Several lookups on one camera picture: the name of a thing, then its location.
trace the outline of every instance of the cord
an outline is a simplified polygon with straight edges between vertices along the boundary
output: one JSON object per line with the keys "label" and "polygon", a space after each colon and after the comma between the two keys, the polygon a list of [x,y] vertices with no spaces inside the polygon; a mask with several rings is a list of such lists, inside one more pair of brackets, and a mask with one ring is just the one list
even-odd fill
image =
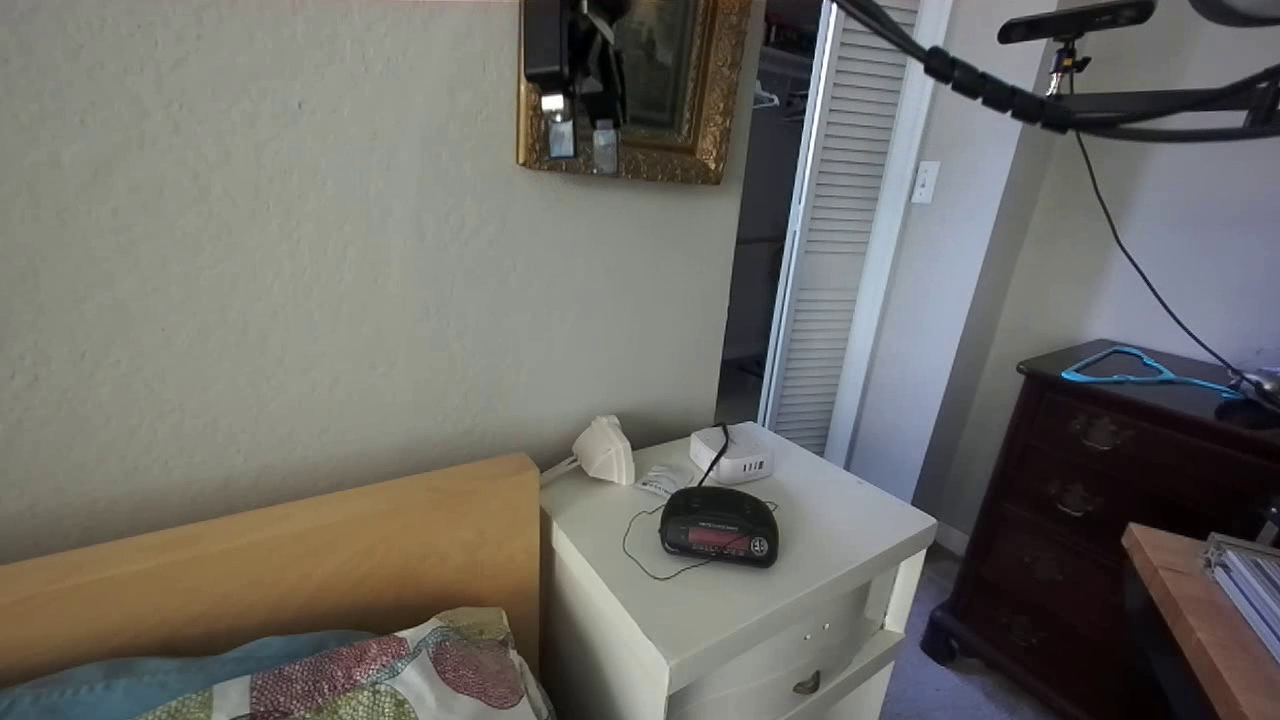
{"label": "cord", "polygon": [[719,432],[722,432],[722,444],[719,444],[719,451],[712,457],[712,462],[702,468],[702,477],[691,487],[702,487],[706,477],[716,473],[719,457],[728,451],[728,444],[730,444],[728,422],[719,422]]}
{"label": "cord", "polygon": [[1190,325],[1162,299],[1162,292],[1154,286],[1154,278],[1144,272],[1144,263],[1127,253],[1121,229],[1116,229],[1116,215],[1110,215],[1110,205],[1094,178],[1094,169],[1092,169],[1092,155],[1087,155],[1087,143],[1079,130],[1075,136],[1075,148],[1079,148],[1079,160],[1083,160],[1083,176],[1087,176],[1087,187],[1092,187],[1092,199],[1094,209],[1103,213],[1107,220],[1107,237],[1110,245],[1121,249],[1121,254],[1127,261],[1127,269],[1138,276],[1138,282],[1153,292],[1153,299],[1162,308],[1162,314],[1190,341],[1198,345],[1226,374],[1235,388],[1253,388],[1255,402],[1269,409],[1269,413],[1280,413],[1271,399],[1263,399],[1260,392],[1260,378],[1253,378],[1246,371],[1239,371],[1224,350],[1216,350],[1198,331],[1190,331]]}

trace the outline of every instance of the floor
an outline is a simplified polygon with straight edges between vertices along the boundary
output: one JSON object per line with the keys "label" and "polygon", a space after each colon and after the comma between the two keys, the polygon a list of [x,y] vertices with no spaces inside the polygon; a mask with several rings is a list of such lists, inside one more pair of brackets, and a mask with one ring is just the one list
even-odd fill
{"label": "floor", "polygon": [[1024,697],[1015,683],[996,674],[971,654],[956,663],[937,663],[919,653],[919,630],[929,613],[947,599],[958,560],[947,551],[929,551],[919,570],[919,592],[906,624],[906,645],[898,647],[882,720],[1051,720],[1043,703]]}

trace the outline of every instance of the wall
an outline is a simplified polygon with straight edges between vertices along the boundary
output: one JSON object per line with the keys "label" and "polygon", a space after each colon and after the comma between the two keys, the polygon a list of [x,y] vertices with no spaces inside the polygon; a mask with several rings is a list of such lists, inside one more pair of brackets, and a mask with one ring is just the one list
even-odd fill
{"label": "wall", "polygon": [[[956,0],[942,47],[1027,88],[1041,71],[1041,47],[1002,47],[996,27],[1031,6]],[[902,499],[914,495],[965,325],[978,292],[998,282],[987,263],[1006,253],[996,237],[1002,197],[1024,192],[1012,183],[1018,138],[1015,120],[937,88],[919,155],[941,160],[941,178],[932,205],[910,205],[902,215],[847,457],[855,477]]]}
{"label": "wall", "polygon": [[[1154,18],[1087,44],[1083,88],[1196,88],[1276,62],[1280,33],[1226,33],[1187,5],[1160,5]],[[1087,138],[1121,237],[1144,261],[1179,314],[1235,365],[1280,365],[1280,138],[1260,143],[1110,143]],[[919,503],[958,537],[971,527],[1002,422],[1015,399],[1015,361],[1121,336],[1204,354],[1153,305],[1107,238],[1072,138],[1041,148],[1041,183],[998,305],[971,310],[992,325],[984,345],[965,345],[937,428]]]}
{"label": "wall", "polygon": [[6,0],[0,108],[0,560],[712,419],[743,143],[518,173],[516,0]]}

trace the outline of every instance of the drawer knob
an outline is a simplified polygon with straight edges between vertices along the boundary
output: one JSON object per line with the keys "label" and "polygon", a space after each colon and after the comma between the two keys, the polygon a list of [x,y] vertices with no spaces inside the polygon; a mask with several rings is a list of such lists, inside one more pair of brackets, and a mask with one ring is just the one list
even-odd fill
{"label": "drawer knob", "polygon": [[1110,417],[1075,417],[1072,422],[1079,446],[1087,451],[1116,451],[1131,432],[1124,422],[1116,422]]}
{"label": "drawer knob", "polygon": [[812,670],[799,683],[791,683],[797,697],[814,697],[821,689],[822,689],[822,670]]}

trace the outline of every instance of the white louvered door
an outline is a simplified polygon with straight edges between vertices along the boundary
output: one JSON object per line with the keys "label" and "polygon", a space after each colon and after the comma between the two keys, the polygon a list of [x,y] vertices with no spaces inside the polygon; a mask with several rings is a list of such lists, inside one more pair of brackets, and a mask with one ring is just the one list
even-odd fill
{"label": "white louvered door", "polygon": [[[951,0],[881,0],[941,44]],[[822,5],[760,422],[844,468],[932,84]]]}

